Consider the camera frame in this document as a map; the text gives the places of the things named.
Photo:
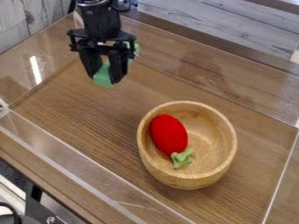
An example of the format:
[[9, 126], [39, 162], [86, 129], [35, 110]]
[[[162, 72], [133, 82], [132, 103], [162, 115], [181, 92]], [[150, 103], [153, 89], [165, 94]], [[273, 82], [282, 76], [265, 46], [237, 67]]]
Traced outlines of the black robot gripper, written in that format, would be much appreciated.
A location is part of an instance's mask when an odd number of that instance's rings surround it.
[[108, 56], [109, 79], [117, 84], [126, 75], [128, 58], [136, 56], [136, 36], [121, 30], [120, 13], [129, 11], [130, 0], [75, 0], [82, 27], [66, 31], [69, 49], [78, 53], [89, 78], [102, 66], [100, 55]]

